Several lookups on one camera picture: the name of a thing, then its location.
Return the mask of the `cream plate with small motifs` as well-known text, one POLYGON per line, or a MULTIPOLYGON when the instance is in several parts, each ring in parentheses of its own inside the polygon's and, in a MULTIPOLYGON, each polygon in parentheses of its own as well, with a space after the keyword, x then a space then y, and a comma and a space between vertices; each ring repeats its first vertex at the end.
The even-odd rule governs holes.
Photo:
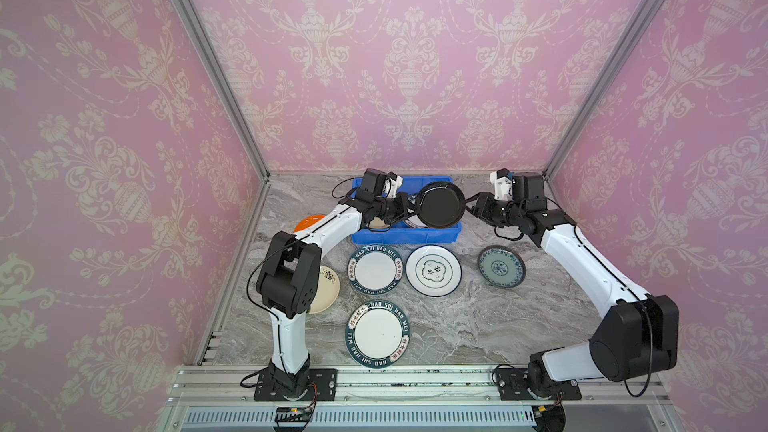
POLYGON ((389 225, 382 219, 376 217, 369 222, 368 228, 371 230, 385 230, 389 228, 389 225))

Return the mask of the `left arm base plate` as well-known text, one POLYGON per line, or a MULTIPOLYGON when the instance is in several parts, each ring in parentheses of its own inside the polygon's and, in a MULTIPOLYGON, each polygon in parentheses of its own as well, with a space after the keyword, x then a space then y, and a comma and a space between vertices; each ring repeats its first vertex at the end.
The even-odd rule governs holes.
POLYGON ((310 368, 297 374, 267 368, 258 374, 253 399, 256 402, 333 402, 337 385, 338 370, 333 368, 310 368))

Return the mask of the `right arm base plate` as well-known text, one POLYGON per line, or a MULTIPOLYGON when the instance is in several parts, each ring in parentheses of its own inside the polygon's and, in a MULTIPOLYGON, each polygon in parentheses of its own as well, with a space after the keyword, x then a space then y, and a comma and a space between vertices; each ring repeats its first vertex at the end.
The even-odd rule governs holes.
POLYGON ((501 364, 491 372, 491 381, 496 386, 502 401, 579 401, 582 399, 578 383, 553 382, 543 372, 501 364))

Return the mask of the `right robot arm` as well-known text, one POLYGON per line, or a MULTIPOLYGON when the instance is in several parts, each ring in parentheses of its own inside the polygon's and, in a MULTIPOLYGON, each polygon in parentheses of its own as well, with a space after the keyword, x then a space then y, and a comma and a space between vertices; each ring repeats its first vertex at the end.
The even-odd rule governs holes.
POLYGON ((625 382, 673 369, 678 305, 648 292, 598 251, 577 222, 546 196, 542 175, 501 169, 491 173, 490 182, 492 191, 466 200, 467 211, 489 226, 514 227, 530 239, 560 264, 601 317, 587 341, 530 357, 529 390, 548 398, 581 379, 625 382))

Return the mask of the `black plate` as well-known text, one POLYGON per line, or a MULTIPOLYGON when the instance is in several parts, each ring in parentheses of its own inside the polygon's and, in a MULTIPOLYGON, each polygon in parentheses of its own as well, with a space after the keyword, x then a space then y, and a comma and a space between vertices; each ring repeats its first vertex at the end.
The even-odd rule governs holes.
POLYGON ((456 184, 435 181, 417 194, 415 206, 417 217, 428 228, 451 228, 464 215, 465 196, 456 184))

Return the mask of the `teal blue floral plate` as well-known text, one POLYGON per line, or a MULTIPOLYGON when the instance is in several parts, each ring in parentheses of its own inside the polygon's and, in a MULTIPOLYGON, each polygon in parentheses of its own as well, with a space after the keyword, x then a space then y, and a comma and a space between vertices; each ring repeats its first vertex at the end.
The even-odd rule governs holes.
POLYGON ((480 274, 499 288, 515 288, 526 278, 526 266, 519 254, 509 248, 489 246, 477 259, 480 274))

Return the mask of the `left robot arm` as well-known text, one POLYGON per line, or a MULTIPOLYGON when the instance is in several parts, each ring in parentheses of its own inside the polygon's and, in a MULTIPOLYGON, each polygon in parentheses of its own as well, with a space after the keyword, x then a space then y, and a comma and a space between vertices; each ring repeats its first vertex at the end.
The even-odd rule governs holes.
POLYGON ((399 188, 403 178, 368 169, 358 187, 343 195, 317 223, 296 233, 273 235, 264 259, 254 268, 246 295, 269 314, 273 352, 258 377, 263 394, 298 399, 310 390, 311 359, 306 345, 306 316, 319 287, 322 258, 375 219, 396 224, 415 209, 399 188))

